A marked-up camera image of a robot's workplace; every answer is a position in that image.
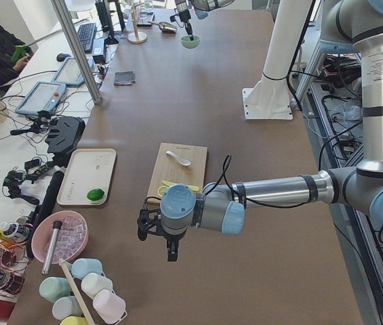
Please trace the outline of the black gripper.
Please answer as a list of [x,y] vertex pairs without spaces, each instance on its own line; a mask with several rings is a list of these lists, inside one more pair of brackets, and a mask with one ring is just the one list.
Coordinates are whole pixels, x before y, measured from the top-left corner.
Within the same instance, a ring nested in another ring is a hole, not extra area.
[[180,18],[180,21],[184,23],[184,27],[185,27],[185,31],[186,31],[187,35],[190,38],[193,38],[193,29],[192,29],[192,26],[189,22],[189,20],[191,19],[191,15],[190,15],[189,10],[185,9],[183,11],[179,11],[178,16]]
[[185,232],[180,234],[168,234],[165,232],[163,237],[167,242],[167,260],[169,262],[176,262],[178,260],[178,247],[180,240],[184,237]]

